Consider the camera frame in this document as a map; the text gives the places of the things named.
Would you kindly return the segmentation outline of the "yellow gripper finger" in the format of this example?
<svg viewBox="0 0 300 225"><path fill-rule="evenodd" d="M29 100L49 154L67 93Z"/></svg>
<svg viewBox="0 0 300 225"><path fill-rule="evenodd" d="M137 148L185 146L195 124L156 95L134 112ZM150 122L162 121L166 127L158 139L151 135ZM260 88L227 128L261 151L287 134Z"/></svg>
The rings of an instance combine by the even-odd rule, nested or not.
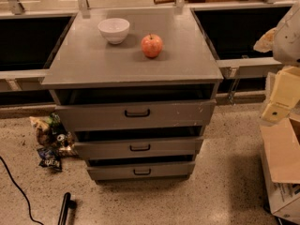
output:
<svg viewBox="0 0 300 225"><path fill-rule="evenodd" d="M259 40L253 46L253 49L260 53L268 53L273 50L274 36L277 29L272 28L261 36Z"/></svg>
<svg viewBox="0 0 300 225"><path fill-rule="evenodd" d="M262 111L262 120L275 124L288 116L300 101L300 68L285 67L274 77L270 97Z"/></svg>

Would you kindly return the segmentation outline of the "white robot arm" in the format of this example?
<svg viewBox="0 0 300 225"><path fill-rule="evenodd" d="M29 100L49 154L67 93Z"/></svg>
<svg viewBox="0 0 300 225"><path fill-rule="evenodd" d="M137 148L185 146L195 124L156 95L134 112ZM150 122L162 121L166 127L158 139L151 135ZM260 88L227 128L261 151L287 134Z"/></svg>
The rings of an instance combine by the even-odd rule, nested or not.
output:
<svg viewBox="0 0 300 225"><path fill-rule="evenodd" d="M287 117L300 100L300 3L293 4L253 49L272 52L273 58L284 66L275 75L272 93L262 112L262 120L275 124Z"/></svg>

